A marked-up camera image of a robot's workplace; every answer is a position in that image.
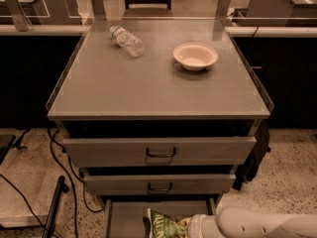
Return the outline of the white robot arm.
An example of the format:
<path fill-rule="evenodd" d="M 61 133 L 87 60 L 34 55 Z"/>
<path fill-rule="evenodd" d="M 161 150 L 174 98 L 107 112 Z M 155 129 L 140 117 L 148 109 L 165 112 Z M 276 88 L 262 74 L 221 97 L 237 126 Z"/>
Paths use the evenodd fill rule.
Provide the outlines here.
<path fill-rule="evenodd" d="M 227 206 L 216 215 L 195 214 L 172 238 L 317 238 L 317 215 L 258 213 Z"/>

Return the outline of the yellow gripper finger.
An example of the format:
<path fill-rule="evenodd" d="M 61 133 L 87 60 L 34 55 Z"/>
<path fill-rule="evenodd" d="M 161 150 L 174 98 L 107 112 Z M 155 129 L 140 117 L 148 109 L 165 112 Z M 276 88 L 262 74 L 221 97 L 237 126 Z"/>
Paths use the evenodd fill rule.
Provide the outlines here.
<path fill-rule="evenodd" d="M 191 222 L 191 218 L 183 218 L 176 222 L 176 238 L 188 238 L 188 228 Z"/>

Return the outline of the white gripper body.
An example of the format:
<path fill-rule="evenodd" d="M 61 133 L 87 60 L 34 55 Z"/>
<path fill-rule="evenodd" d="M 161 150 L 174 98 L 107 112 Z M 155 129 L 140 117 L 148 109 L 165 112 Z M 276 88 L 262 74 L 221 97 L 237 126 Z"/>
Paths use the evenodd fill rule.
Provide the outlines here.
<path fill-rule="evenodd" d="M 202 222 L 204 218 L 206 218 L 205 214 L 195 214 L 191 217 L 187 228 L 188 238 L 204 238 L 202 232 Z"/>

